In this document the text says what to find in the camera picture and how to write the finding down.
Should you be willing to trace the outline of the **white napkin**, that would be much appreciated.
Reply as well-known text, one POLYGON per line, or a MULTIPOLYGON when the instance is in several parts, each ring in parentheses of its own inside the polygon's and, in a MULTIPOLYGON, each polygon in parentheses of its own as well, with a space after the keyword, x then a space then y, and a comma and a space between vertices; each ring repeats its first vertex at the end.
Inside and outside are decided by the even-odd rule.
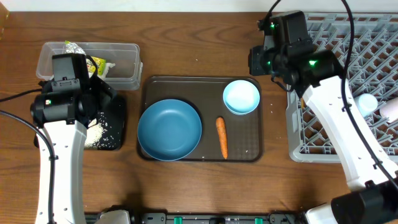
POLYGON ((115 67, 115 66, 116 66, 115 63, 105 63, 104 69, 103 69, 102 74, 101 74, 101 78, 102 79, 106 78, 107 74, 109 73, 109 70, 111 68, 115 67))

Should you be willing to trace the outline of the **pile of white rice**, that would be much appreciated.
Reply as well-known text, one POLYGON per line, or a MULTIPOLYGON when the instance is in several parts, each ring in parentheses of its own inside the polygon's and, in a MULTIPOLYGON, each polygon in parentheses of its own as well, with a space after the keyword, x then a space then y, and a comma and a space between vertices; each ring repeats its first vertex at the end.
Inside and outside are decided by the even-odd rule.
POLYGON ((106 125, 99 118, 94 119, 87 129, 85 149, 105 148, 108 142, 107 132, 106 125))

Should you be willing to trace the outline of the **green yellow foil wrapper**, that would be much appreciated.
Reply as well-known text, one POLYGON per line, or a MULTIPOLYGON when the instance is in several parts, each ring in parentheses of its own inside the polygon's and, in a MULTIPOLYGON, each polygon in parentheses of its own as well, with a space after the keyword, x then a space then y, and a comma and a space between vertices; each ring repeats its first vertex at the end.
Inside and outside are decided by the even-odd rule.
MULTIPOLYGON (((78 46, 74 42, 65 41, 65 53, 74 53, 74 54, 83 54, 86 55, 86 52, 78 46)), ((86 65, 88 69, 89 77, 91 77, 95 72, 97 72, 97 76, 100 78, 105 78, 108 72, 108 64, 105 59, 98 58, 98 57, 91 57, 94 63, 90 59, 86 59, 86 65)))

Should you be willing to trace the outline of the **light blue cup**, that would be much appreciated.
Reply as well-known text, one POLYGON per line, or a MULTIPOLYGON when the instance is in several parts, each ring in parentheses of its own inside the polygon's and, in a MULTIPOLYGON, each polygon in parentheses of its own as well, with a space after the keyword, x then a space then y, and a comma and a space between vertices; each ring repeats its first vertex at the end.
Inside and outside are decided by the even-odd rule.
POLYGON ((364 118, 372 114, 378 106, 376 97, 369 93, 363 93, 362 95, 357 96, 354 101, 359 112, 364 118))

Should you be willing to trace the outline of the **white pink cup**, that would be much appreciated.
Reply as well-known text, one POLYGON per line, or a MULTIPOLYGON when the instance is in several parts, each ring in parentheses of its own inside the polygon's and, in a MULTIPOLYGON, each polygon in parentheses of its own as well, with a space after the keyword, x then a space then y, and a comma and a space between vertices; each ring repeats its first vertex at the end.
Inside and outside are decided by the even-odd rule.
POLYGON ((386 104, 379 109, 382 118, 386 118, 388 123, 393 123, 398 117, 398 98, 394 98, 386 102, 386 104))

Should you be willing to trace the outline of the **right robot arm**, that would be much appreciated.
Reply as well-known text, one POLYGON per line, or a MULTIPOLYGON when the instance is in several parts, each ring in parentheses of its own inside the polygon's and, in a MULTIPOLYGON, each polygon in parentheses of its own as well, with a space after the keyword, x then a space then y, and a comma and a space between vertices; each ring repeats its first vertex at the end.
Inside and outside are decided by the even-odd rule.
POLYGON ((346 176, 349 193, 305 212, 307 223, 385 223, 397 218, 397 164, 359 112, 346 68, 329 50, 315 51, 302 11, 258 22, 264 43, 251 49, 251 75, 270 75, 318 118, 346 176))

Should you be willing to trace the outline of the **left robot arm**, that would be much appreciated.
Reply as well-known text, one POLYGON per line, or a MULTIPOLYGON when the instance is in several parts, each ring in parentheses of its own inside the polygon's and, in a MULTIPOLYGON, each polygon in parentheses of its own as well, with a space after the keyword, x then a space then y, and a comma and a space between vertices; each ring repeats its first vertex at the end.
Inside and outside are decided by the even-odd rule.
POLYGON ((40 149, 36 223, 85 223, 83 150, 89 123, 117 95, 84 54, 52 57, 53 78, 30 106, 40 149))

